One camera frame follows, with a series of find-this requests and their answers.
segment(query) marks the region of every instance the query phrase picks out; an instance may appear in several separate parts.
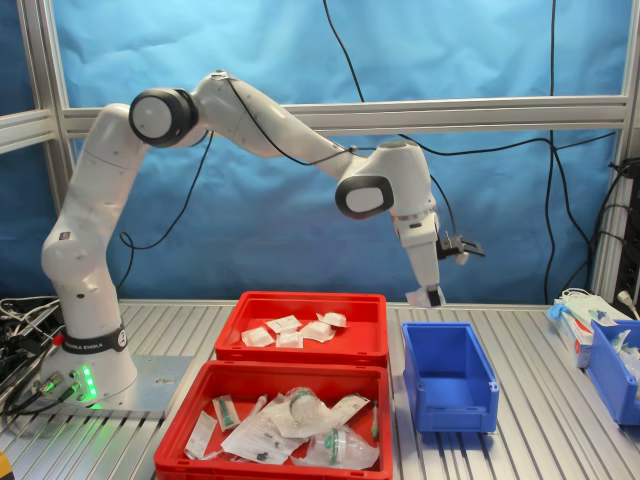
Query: green led light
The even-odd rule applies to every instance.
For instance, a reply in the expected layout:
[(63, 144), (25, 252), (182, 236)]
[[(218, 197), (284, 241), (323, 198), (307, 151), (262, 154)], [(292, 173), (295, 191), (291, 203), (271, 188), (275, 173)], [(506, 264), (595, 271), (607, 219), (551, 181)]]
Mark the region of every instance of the green led light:
[(84, 373), (84, 381), (87, 383), (87, 388), (89, 389), (89, 394), (91, 398), (87, 398), (87, 400), (91, 400), (98, 396), (98, 391), (96, 390), (93, 382), (93, 378), (91, 377), (91, 370), (86, 365), (82, 366), (82, 373)]

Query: white label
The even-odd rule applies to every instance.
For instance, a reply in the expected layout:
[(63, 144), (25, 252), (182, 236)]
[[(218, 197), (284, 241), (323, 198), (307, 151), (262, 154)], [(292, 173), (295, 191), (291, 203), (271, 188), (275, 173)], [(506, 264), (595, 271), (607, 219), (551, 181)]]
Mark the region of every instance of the white label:
[(302, 324), (293, 315), (288, 317), (278, 318), (267, 322), (267, 325), (271, 330), (276, 333), (288, 333), (295, 332)]
[(347, 395), (331, 409), (340, 418), (340, 425), (344, 425), (364, 407), (369, 400), (360, 395)]
[(217, 424), (218, 421), (215, 418), (210, 417), (205, 412), (200, 412), (198, 423), (196, 423), (187, 446), (184, 448), (184, 453), (187, 457), (192, 459), (204, 457), (204, 452)]

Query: metal base plate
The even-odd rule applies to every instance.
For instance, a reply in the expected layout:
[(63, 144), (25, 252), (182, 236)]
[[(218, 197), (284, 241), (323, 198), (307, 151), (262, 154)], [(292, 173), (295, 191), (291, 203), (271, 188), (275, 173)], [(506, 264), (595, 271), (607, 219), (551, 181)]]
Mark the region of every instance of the metal base plate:
[(133, 355), (131, 358), (138, 377), (126, 390), (96, 402), (91, 408), (62, 405), (45, 413), (92, 416), (96, 410), (102, 410), (110, 417), (164, 418), (193, 357)]

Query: medical supply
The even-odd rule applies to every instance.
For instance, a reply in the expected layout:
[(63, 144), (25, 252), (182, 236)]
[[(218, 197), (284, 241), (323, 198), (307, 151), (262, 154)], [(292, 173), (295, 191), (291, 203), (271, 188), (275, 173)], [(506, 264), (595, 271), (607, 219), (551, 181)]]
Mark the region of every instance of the medical supply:
[(280, 348), (302, 348), (304, 337), (300, 332), (281, 333), (276, 339), (276, 347)]
[(380, 429), (378, 428), (378, 402), (373, 402), (373, 419), (371, 420), (371, 436), (377, 442), (380, 435)]
[(184, 447), (184, 454), (187, 457), (192, 460), (204, 457), (204, 452), (207, 449), (207, 445), (209, 444), (209, 440), (211, 440), (211, 435), (213, 435), (213, 430), (216, 428), (217, 423), (216, 419), (207, 415), (206, 412), (200, 412), (196, 426), (191, 432), (186, 447)]
[(334, 413), (308, 388), (295, 388), (285, 395), (284, 403), (264, 409), (285, 438), (308, 438), (340, 425), (341, 415)]
[(231, 400), (231, 395), (222, 395), (221, 397), (214, 398), (212, 401), (216, 416), (220, 422), (220, 428), (223, 432), (235, 428), (240, 424), (240, 419), (236, 413), (236, 407), (233, 405), (233, 400)]
[(622, 345), (629, 333), (631, 333), (631, 330), (625, 330), (624, 332), (620, 332), (613, 338), (613, 340), (611, 340), (611, 346), (616, 353), (620, 353), (620, 350), (622, 350)]
[(328, 323), (334, 327), (344, 328), (347, 326), (347, 317), (339, 313), (329, 312), (326, 315), (316, 313), (316, 316), (318, 317), (318, 321)]
[(574, 317), (567, 306), (561, 302), (557, 302), (547, 311), (547, 317), (553, 322), (562, 343), (571, 353), (576, 367), (587, 368), (593, 344), (591, 325), (585, 325)]
[(331, 328), (331, 325), (324, 322), (311, 322), (307, 323), (300, 333), (304, 338), (315, 340), (316, 342), (324, 343), (331, 340), (336, 331)]
[(252, 417), (256, 413), (258, 413), (262, 409), (262, 407), (264, 407), (266, 404), (267, 404), (267, 396), (262, 395), (260, 398), (258, 398), (258, 401), (249, 412), (249, 415), (247, 415), (247, 418)]
[(282, 465), (294, 450), (307, 441), (306, 438), (284, 438), (271, 420), (269, 410), (285, 403), (288, 402), (284, 395), (278, 394), (261, 412), (249, 415), (221, 443), (222, 449), (258, 463)]
[(242, 341), (247, 347), (266, 347), (275, 342), (264, 327), (242, 332)]
[(302, 326), (298, 319), (293, 315), (289, 315), (288, 317), (284, 318), (278, 318), (277, 320), (271, 320), (267, 322), (267, 325), (276, 334), (295, 332), (298, 327)]
[(376, 463), (380, 449), (372, 447), (349, 427), (332, 428), (314, 435), (307, 456), (291, 457), (294, 465), (364, 470)]
[(351, 420), (353, 416), (358, 413), (367, 403), (369, 403), (369, 400), (367, 398), (354, 393), (352, 395), (342, 397), (340, 401), (333, 406), (331, 411), (339, 415), (340, 425), (344, 425), (349, 420)]
[(565, 290), (560, 300), (571, 310), (574, 317), (587, 325), (590, 325), (593, 320), (603, 327), (613, 327), (617, 325), (617, 320), (631, 320), (605, 302), (602, 297), (591, 295), (585, 290), (577, 288)]

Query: black bracket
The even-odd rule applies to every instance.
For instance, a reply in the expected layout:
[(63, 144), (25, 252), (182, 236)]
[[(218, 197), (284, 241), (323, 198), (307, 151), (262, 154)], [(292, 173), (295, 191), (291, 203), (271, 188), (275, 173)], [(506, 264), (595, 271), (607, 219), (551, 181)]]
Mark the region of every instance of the black bracket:
[(436, 252), (438, 254), (438, 260), (442, 260), (451, 255), (462, 255), (463, 253), (471, 253), (484, 257), (485, 253), (482, 247), (477, 242), (465, 240), (462, 235), (448, 236), (446, 238), (438, 238), (436, 242)]

